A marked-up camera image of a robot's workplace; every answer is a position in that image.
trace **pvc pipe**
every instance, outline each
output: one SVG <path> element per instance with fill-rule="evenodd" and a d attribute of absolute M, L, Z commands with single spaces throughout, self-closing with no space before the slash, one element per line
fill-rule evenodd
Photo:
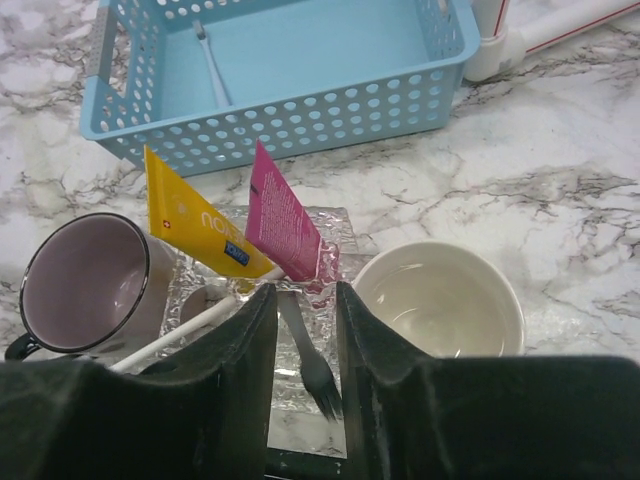
<path fill-rule="evenodd" d="M 474 0 L 471 8 L 481 38 L 497 37 L 504 27 L 511 0 Z"/>
<path fill-rule="evenodd" d="M 497 3 L 490 3 L 489 0 L 475 0 L 473 5 L 474 12 L 480 16 L 486 32 L 490 30 L 487 30 L 490 25 L 488 18 L 489 13 L 492 12 L 496 22 L 494 28 L 498 32 L 497 36 L 490 38 L 483 35 L 478 52 L 467 63 L 465 78 L 472 82 L 481 82 L 515 67 L 530 53 L 538 52 L 573 35 L 586 32 L 590 28 L 630 13 L 640 7 L 640 1 L 582 0 L 521 28 L 500 25 L 501 20 L 495 17 Z M 491 8 L 491 12 L 487 10 L 489 13 L 486 17 L 482 11 L 482 5 L 489 5 L 485 8 Z"/>
<path fill-rule="evenodd" d="M 527 54 L 540 51 L 578 33 L 640 7 L 637 0 L 582 0 L 520 28 Z"/>

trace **yellow tube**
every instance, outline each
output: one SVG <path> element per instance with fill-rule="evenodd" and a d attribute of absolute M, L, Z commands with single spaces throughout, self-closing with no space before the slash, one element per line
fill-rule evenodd
<path fill-rule="evenodd" d="M 149 231 L 227 277 L 257 278 L 271 261 L 148 146 L 144 147 Z"/>

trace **blue label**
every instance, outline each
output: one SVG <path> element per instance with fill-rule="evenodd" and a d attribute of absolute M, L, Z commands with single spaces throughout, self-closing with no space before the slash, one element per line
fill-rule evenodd
<path fill-rule="evenodd" d="M 229 240 L 227 240 L 227 245 L 224 247 L 224 253 L 229 255 L 243 267 L 246 267 L 249 263 L 249 254 L 237 245 L 231 243 Z"/>

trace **marble countertop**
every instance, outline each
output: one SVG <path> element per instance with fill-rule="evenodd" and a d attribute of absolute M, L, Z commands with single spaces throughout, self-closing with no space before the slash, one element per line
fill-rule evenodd
<path fill-rule="evenodd" d="M 515 0 L 509 21 L 566 3 Z M 97 211 L 144 219 L 143 173 L 78 133 L 96 7 L 0 3 L 0 351 L 24 332 L 21 277 L 53 229 Z M 363 253 L 433 237 L 493 261 L 522 303 L 527 354 L 640 361 L 639 127 L 636 12 L 463 86 L 443 130 L 279 166 L 304 204 L 347 207 Z M 190 182 L 246 204 L 249 172 Z M 279 446 L 306 448 L 307 424 L 276 420 Z M 331 428 L 309 448 L 340 451 Z"/>

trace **blue plastic basket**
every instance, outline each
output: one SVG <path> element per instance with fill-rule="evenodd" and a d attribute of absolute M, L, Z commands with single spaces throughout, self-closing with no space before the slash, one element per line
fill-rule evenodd
<path fill-rule="evenodd" d="M 109 81 L 125 30 L 122 93 Z M 140 167 L 148 144 L 188 176 L 252 163 L 256 138 L 283 158 L 440 128 L 479 41 L 467 0 L 101 0 L 81 131 Z"/>

